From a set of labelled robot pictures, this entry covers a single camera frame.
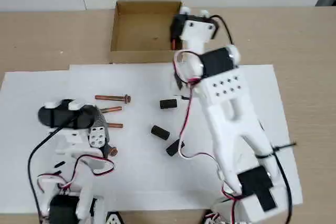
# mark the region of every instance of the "bolt head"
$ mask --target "bolt head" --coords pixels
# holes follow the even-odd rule
[[[116,156],[117,153],[118,153],[118,149],[117,149],[116,147],[111,147],[111,148],[110,148],[110,150],[109,150],[109,155],[110,155],[111,157]]]

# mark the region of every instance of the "red white black wire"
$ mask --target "red white black wire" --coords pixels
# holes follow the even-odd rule
[[[40,184],[40,179],[44,178],[44,177],[47,177],[47,178],[54,179],[62,190],[69,189],[71,187],[71,184],[75,180],[78,164],[79,164],[80,161],[82,161],[83,158],[92,158],[92,159],[101,160],[101,161],[104,161],[106,163],[111,164],[111,168],[109,168],[108,170],[105,170],[103,172],[97,173],[94,170],[91,170],[93,175],[95,175],[95,176],[103,176],[103,175],[108,174],[108,173],[110,173],[114,170],[114,162],[109,160],[108,158],[89,155],[89,154],[83,154],[76,159],[70,181],[67,182],[61,175],[56,175],[56,174],[53,174],[53,173],[43,173],[43,174],[40,174],[40,175],[37,176],[37,186],[44,193],[44,189],[41,187],[41,184]]]

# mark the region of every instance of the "black zip tie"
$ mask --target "black zip tie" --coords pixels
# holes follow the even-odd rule
[[[285,144],[285,145],[282,145],[282,146],[275,146],[275,147],[273,147],[273,152],[272,153],[270,153],[268,155],[256,155],[256,158],[257,159],[263,159],[263,158],[271,157],[271,156],[275,155],[275,153],[280,151],[281,149],[289,148],[289,147],[292,147],[292,146],[295,146],[295,145],[297,145],[297,143]]]

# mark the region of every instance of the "robotic arm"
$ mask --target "robotic arm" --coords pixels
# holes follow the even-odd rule
[[[76,119],[57,135],[54,167],[37,177],[44,193],[40,213],[53,224],[85,223],[90,215],[93,223],[102,224],[107,212],[104,198],[93,194],[93,180],[114,170],[107,159],[110,138],[104,116],[76,100],[48,102],[38,112],[40,122],[51,129],[72,116]]]
[[[270,155],[274,149],[260,125],[244,73],[239,68],[238,49],[228,45],[204,53],[204,44],[214,38],[217,30],[217,22],[207,11],[194,16],[189,8],[181,8],[171,26],[172,38],[179,35],[186,45],[174,57],[175,80],[184,96],[190,89],[193,97],[199,98],[214,141],[215,159],[225,183],[239,196],[236,207],[239,220],[258,222],[286,210],[286,190],[283,183],[274,186],[282,178],[276,158]],[[258,160],[259,167],[241,174],[237,174],[234,165],[238,137],[247,142],[256,156],[267,156]],[[216,204],[213,211],[230,219],[231,204]]]

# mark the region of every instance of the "copper bolt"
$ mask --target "copper bolt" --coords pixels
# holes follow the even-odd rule
[[[100,109],[100,112],[101,113],[108,113],[108,112],[120,111],[120,110],[122,110],[122,107],[118,106],[118,107],[110,107],[110,108]]]
[[[124,125],[122,123],[108,123],[108,128],[124,128]]]
[[[96,100],[109,100],[109,101],[123,101],[126,104],[131,102],[131,97],[126,94],[124,97],[116,97],[114,95],[99,95],[94,96]]]
[[[118,149],[116,147],[109,146],[109,155],[114,157],[118,154]]]

